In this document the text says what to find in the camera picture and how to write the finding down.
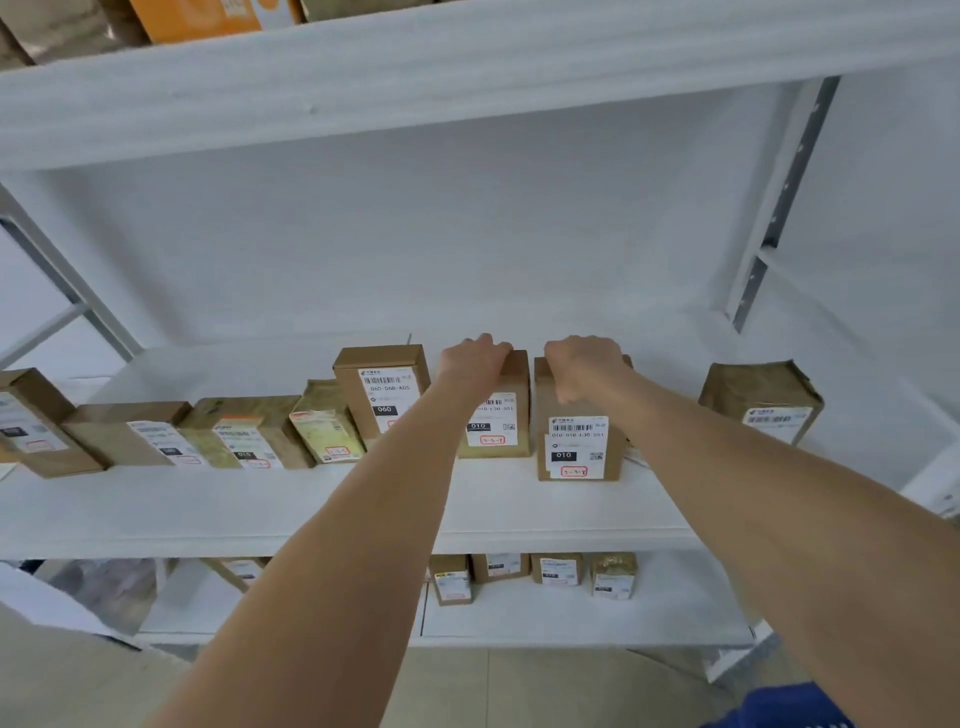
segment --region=white shelf edge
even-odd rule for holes
[[[958,43],[949,0],[463,0],[0,74],[0,170],[797,81]]]

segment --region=cardboard box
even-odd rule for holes
[[[534,581],[552,587],[575,587],[584,579],[582,553],[532,553]]]
[[[349,463],[366,449],[336,379],[310,379],[290,421],[318,463]]]
[[[626,354],[623,360],[633,367]],[[619,480],[627,436],[587,401],[560,404],[546,358],[534,360],[540,480]]]
[[[333,374],[367,449],[430,386],[420,344],[347,347],[333,362]]]
[[[594,596],[629,599],[639,574],[636,554],[630,551],[595,553],[590,560],[590,585]]]
[[[530,364],[527,352],[507,354],[490,398],[477,407],[457,457],[529,457]]]
[[[251,584],[267,568],[270,559],[247,556],[236,559],[201,559],[201,561],[214,570],[224,581],[246,594]]]
[[[290,413],[300,395],[200,400],[177,430],[214,468],[302,470],[314,466]]]
[[[792,359],[711,364],[699,402],[788,445],[800,442],[824,408],[824,399]]]
[[[437,601],[442,607],[470,604],[473,601],[470,568],[465,553],[431,556],[430,580],[437,593]]]
[[[520,579],[530,575],[530,554],[471,553],[470,567],[473,569],[473,581],[477,584]]]
[[[177,432],[191,409],[186,401],[82,404],[63,429],[114,465],[206,467],[204,457]]]
[[[132,3],[154,43],[233,36],[289,28],[303,22],[298,0],[132,0]]]
[[[60,425],[76,407],[36,369],[0,372],[0,439],[41,477],[97,473],[109,467]]]
[[[0,0],[0,18],[36,63],[150,43],[129,0]]]
[[[310,23],[433,4],[433,0],[300,0],[300,2],[303,4],[307,22]]]

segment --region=label sticker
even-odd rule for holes
[[[10,392],[0,392],[0,435],[20,452],[70,449]]]
[[[380,432],[386,432],[420,398],[413,367],[361,369],[367,399]]]
[[[161,455],[174,465],[185,468],[205,468],[207,462],[197,449],[170,423],[153,423],[137,420],[127,423],[127,427],[147,441]]]
[[[540,578],[544,584],[555,587],[575,587],[580,583],[574,559],[540,559]]]
[[[467,571],[444,571],[434,575],[441,601],[470,599],[470,575]]]
[[[323,463],[348,463],[359,460],[365,452],[360,437],[352,427],[344,427],[335,409],[292,412],[294,424],[303,442]]]
[[[609,429],[607,417],[551,417],[543,448],[550,477],[602,479]]]
[[[241,468],[247,470],[283,470],[283,464],[256,428],[259,418],[225,417],[213,431],[233,453]]]
[[[593,595],[603,596],[605,599],[629,599],[634,590],[632,574],[614,576],[607,573],[598,573],[593,579]]]
[[[494,392],[476,408],[467,423],[467,444],[490,448],[517,444],[516,393]]]
[[[520,554],[518,553],[488,553],[487,573],[490,576],[520,573],[520,561]]]
[[[793,445],[812,413],[813,407],[753,407],[743,416],[743,424]]]

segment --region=white sticker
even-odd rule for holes
[[[812,412],[813,407],[753,407],[743,416],[743,424],[793,445]]]
[[[174,465],[185,468],[205,468],[207,462],[197,449],[187,442],[177,429],[170,423],[153,423],[147,420],[137,420],[127,423],[127,427],[147,441],[161,455]]]
[[[543,457],[550,477],[603,479],[609,418],[551,417],[548,425]]]
[[[487,574],[490,576],[506,576],[511,573],[520,573],[520,554],[518,553],[488,553]]]
[[[494,392],[477,407],[467,423],[467,444],[472,448],[490,448],[517,444],[516,394]]]
[[[593,595],[606,599],[629,599],[634,590],[632,574],[598,573],[593,578]]]
[[[540,578],[544,584],[555,587],[575,587],[580,583],[575,559],[540,559]]]
[[[20,452],[70,449],[10,392],[0,392],[0,435]]]
[[[470,599],[470,575],[467,571],[444,571],[434,575],[441,601]]]
[[[380,432],[386,432],[420,398],[413,367],[361,369],[360,381]]]
[[[224,418],[213,431],[233,453],[241,468],[249,470],[283,470],[283,464],[260,431],[258,420]]]

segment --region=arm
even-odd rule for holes
[[[457,445],[511,348],[484,334],[441,354],[436,382],[284,545],[150,728],[380,724]]]
[[[545,352],[562,400],[589,400],[626,431],[857,725],[955,721],[960,533],[870,478],[636,374],[610,339],[572,336]]]

